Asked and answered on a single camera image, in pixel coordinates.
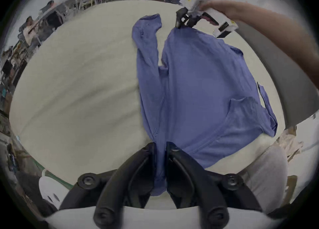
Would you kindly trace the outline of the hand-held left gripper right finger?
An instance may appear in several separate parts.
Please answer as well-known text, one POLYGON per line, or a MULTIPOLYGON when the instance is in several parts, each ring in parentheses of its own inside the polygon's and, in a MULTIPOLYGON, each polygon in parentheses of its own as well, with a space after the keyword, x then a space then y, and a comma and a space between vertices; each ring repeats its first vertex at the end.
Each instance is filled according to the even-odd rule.
POLYGON ((240 175, 207 171, 173 142, 166 143, 165 174, 176 208, 198 206, 201 227, 225 227, 228 208, 262 212, 240 175))

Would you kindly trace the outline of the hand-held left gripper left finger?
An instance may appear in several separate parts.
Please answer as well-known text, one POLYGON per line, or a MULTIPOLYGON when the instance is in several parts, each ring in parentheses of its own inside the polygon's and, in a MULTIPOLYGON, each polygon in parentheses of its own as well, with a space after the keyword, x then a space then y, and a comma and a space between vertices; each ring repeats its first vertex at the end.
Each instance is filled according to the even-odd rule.
POLYGON ((121 227, 124 206, 145 208, 154 188, 156 144, 148 143, 117 170, 85 173, 66 195, 60 210, 94 207, 97 227, 121 227))

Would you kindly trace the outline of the person's right hand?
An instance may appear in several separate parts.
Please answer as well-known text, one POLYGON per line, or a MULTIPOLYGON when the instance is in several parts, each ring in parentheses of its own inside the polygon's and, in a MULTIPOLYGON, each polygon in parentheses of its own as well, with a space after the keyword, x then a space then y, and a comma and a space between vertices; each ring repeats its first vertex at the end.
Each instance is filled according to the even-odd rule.
POLYGON ((207 2, 201 2, 199 9, 205 11, 208 9, 216 10, 231 20, 238 20, 236 2, 230 0, 210 0, 207 2))

